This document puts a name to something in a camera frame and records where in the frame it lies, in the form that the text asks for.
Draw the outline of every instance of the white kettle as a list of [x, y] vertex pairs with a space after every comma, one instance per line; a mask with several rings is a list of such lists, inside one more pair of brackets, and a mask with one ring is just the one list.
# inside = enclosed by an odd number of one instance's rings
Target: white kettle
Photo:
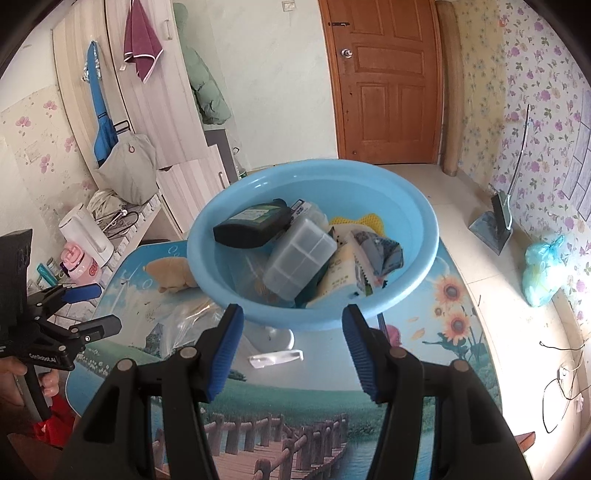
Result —
[[111, 258], [115, 247], [100, 230], [83, 203], [79, 203], [70, 210], [61, 220], [59, 229], [66, 240], [80, 245], [81, 249], [94, 258], [100, 267]]

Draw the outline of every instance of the cabinet handle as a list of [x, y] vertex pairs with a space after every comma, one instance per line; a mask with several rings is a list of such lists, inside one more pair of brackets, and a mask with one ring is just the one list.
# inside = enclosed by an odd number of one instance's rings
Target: cabinet handle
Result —
[[220, 171], [219, 171], [219, 172], [217, 172], [217, 176], [218, 176], [218, 177], [219, 177], [219, 179], [220, 179], [220, 183], [222, 184], [222, 188], [223, 188], [224, 190], [226, 190], [226, 186], [223, 184], [223, 177], [222, 177], [222, 172], [220, 172]]
[[173, 36], [170, 34], [170, 20], [167, 18], [164, 20], [164, 24], [166, 25], [166, 40], [172, 40]]

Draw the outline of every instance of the brown stuffed animal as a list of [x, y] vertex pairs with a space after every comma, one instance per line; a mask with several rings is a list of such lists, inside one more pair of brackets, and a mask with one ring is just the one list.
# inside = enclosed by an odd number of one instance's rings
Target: brown stuffed animal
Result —
[[158, 282], [160, 293], [176, 293], [185, 288], [197, 287], [189, 269], [189, 262], [184, 257], [164, 257], [152, 260], [144, 270]]

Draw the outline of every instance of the blue umbrella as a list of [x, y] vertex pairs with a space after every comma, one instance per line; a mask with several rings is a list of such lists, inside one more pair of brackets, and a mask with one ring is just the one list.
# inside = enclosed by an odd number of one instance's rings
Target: blue umbrella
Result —
[[88, 63], [88, 79], [90, 82], [90, 92], [92, 93], [92, 103], [95, 106], [96, 118], [99, 121], [99, 131], [95, 140], [95, 156], [99, 166], [101, 166], [107, 157], [109, 157], [118, 139], [117, 132], [107, 113], [105, 100], [100, 91], [99, 78], [96, 75], [95, 59], [98, 59], [98, 50], [96, 48], [96, 42], [91, 41], [88, 52], [86, 53], [86, 61]]

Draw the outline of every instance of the maroon towel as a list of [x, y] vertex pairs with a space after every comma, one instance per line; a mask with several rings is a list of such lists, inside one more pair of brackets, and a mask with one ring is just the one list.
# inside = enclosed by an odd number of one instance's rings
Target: maroon towel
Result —
[[146, 83], [162, 53], [162, 45], [139, 0], [131, 0], [129, 4], [123, 52], [123, 60], [135, 63], [139, 79]]

